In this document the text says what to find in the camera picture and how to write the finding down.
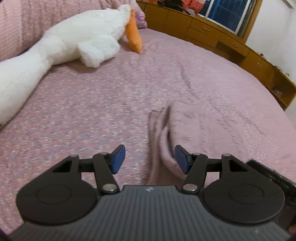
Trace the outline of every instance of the pink folded cloth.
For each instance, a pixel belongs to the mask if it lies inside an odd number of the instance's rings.
[[[151,171],[147,185],[177,185],[185,179],[174,159],[176,145],[189,153],[199,152],[209,158],[230,153],[243,162],[250,159],[244,135],[230,116],[207,112],[194,104],[168,102],[161,111],[149,115]],[[216,180],[208,173],[205,187]]]

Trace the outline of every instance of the ribbed surface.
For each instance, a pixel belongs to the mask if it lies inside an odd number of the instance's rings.
[[[26,223],[15,241],[284,241],[289,235],[274,223],[237,227],[216,219],[196,196],[174,186],[126,186],[104,196],[92,213],[59,227]]]

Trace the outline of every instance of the blue gripper pad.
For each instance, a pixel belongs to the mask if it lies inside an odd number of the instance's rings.
[[[182,172],[187,175],[193,165],[191,154],[180,145],[176,145],[175,159],[179,164]]]
[[[126,148],[124,145],[119,145],[111,154],[110,161],[111,165],[109,166],[112,174],[118,173],[124,159],[126,157]]]

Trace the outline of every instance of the drawer handle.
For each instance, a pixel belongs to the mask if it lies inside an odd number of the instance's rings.
[[[203,30],[205,30],[205,31],[208,31],[208,32],[210,32],[210,30],[208,30],[207,28],[205,28],[205,27],[202,27],[202,29]]]
[[[232,44],[232,45],[234,45],[234,46],[235,46],[235,47],[237,47],[237,48],[239,47],[239,46],[238,46],[238,45],[236,45],[235,43],[231,43],[231,44]]]

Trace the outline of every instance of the plush toy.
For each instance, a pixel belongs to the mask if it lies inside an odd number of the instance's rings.
[[[87,67],[100,64],[119,51],[126,31],[131,49],[140,53],[134,10],[90,10],[53,26],[27,52],[0,63],[0,127],[22,107],[51,66],[80,59]]]

